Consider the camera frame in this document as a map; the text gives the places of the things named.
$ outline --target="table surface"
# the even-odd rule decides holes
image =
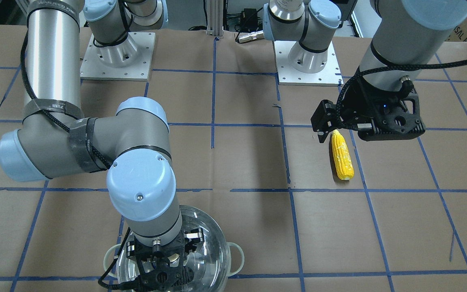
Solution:
[[[21,127],[25,33],[0,26],[0,137]],[[227,292],[467,292],[467,67],[419,76],[419,139],[341,131],[356,175],[339,181],[309,125],[339,88],[279,85],[270,41],[156,34],[150,81],[83,81],[83,110],[114,115],[132,96],[165,108],[180,203],[244,249]],[[90,35],[80,31],[81,57]],[[370,39],[333,43],[346,79]],[[432,62],[464,58],[467,43],[445,43]],[[105,176],[18,183],[0,168],[0,291],[104,290],[102,257],[125,228]]]

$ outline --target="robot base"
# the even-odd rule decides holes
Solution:
[[[97,48],[93,46],[93,36],[91,36],[80,67],[80,78],[88,80],[148,81],[156,34],[154,32],[135,32],[129,33],[129,37],[135,40],[141,55],[131,65],[115,68],[100,61]]]
[[[304,73],[296,70],[287,58],[289,51],[296,41],[275,41],[275,61],[278,69],[278,82],[282,85],[315,85],[338,86],[343,84],[340,66],[330,43],[328,48],[328,61],[325,68],[318,73]]]

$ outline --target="pot handle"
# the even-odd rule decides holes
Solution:
[[[235,272],[228,271],[228,273],[226,273],[226,277],[231,277],[233,275],[237,275],[237,273],[239,273],[242,270],[242,268],[244,266],[244,251],[242,251],[242,248],[236,243],[226,242],[226,244],[228,245],[228,248],[230,249],[230,254],[231,254],[231,247],[232,246],[237,248],[239,253],[241,253],[241,264],[239,265],[239,268],[237,270],[235,270]]]

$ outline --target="clear glass bowl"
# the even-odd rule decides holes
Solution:
[[[226,286],[226,274],[230,270],[230,249],[226,244],[223,231],[207,213],[195,207],[180,205],[183,220],[182,229],[191,231],[202,228],[204,244],[195,253],[190,253],[185,266],[194,271],[194,279],[186,285],[171,287],[169,292],[222,292]],[[152,270],[144,264],[145,271]],[[126,257],[122,251],[117,262],[117,277],[120,283],[130,281],[139,274],[135,261]]]

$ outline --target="metal frame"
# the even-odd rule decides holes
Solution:
[[[343,84],[340,66],[336,58],[334,46],[328,48],[328,61],[325,68],[318,73],[304,73],[296,70],[287,56],[296,41],[275,41],[275,61],[278,69],[278,82],[282,85],[317,85],[338,86]]]
[[[223,0],[207,0],[206,14],[208,25],[206,34],[215,37],[223,37]]]
[[[132,37],[138,44],[141,56],[138,56],[138,59],[128,67],[115,68],[100,61],[96,48],[93,46],[93,35],[91,35],[82,66],[80,66],[80,78],[88,80],[148,81],[156,34],[154,32],[131,32],[129,37]]]

